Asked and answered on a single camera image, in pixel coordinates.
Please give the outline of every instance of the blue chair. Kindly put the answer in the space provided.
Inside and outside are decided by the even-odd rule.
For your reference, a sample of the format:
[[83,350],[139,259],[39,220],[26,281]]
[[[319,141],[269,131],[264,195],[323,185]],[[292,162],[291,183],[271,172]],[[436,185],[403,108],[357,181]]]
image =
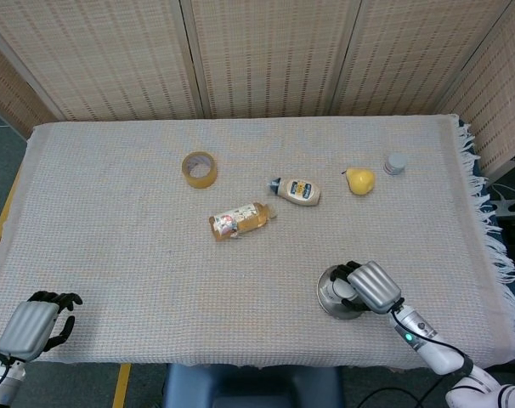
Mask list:
[[340,368],[173,364],[164,408],[344,408]]

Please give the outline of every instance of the bottle label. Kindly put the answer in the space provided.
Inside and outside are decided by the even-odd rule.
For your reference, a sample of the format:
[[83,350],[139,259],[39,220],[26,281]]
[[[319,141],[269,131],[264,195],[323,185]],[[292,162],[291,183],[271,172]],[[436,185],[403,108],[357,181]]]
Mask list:
[[312,184],[304,181],[293,181],[290,188],[290,196],[298,199],[307,200],[310,197],[310,191],[312,190]]
[[258,210],[253,204],[223,212],[214,216],[214,229],[220,235],[230,235],[235,238],[239,234],[239,223],[257,214]]

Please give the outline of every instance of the mayonnaise bottle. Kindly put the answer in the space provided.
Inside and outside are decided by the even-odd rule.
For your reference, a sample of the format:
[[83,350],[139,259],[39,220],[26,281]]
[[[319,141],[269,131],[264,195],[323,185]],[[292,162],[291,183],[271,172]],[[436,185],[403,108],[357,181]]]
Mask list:
[[300,178],[275,178],[267,184],[278,196],[300,206],[315,206],[320,199],[320,187]]

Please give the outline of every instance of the plastic bottle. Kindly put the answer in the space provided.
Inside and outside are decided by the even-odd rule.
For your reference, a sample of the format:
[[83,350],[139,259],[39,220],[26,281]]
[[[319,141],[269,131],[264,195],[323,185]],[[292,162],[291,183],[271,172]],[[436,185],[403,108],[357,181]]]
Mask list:
[[270,205],[254,202],[210,217],[208,222],[216,241],[223,241],[263,227],[275,217],[276,212]]
[[320,187],[300,178],[276,178],[267,185],[276,195],[300,206],[315,206],[320,199]]

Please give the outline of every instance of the robotic arm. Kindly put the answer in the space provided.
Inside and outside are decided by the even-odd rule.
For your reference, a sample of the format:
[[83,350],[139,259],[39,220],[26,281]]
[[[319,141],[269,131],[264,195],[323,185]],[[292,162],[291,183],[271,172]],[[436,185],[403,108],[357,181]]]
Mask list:
[[25,363],[69,338],[74,316],[65,321],[58,336],[49,337],[59,314],[82,300],[75,293],[37,292],[12,314],[0,339],[0,407],[9,407],[25,379]]
[[413,308],[404,305],[401,290],[378,264],[371,261],[360,265],[351,261],[326,273],[329,279],[318,288],[326,312],[335,315],[335,307],[342,305],[353,313],[351,317],[364,310],[389,314],[393,329],[435,373],[465,375],[446,394],[450,408],[515,408],[515,386],[501,386],[490,374],[473,365],[462,351],[445,343]]

